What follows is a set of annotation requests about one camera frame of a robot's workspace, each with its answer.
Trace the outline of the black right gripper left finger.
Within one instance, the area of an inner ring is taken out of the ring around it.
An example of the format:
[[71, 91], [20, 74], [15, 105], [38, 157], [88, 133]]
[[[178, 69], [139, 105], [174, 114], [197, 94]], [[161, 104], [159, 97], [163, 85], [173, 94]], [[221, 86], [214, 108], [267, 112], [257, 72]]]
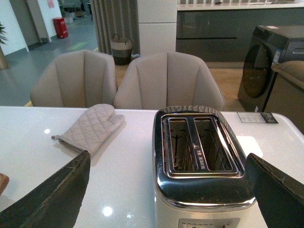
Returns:
[[91, 159], [83, 151], [26, 196], [0, 213], [2, 228], [72, 228], [89, 181]]

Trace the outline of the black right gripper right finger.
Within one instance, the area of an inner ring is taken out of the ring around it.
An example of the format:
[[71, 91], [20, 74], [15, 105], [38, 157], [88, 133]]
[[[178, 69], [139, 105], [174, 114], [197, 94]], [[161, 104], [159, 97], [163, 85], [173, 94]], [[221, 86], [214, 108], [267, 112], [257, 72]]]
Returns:
[[304, 226], [304, 185], [251, 153], [245, 173], [269, 228]]

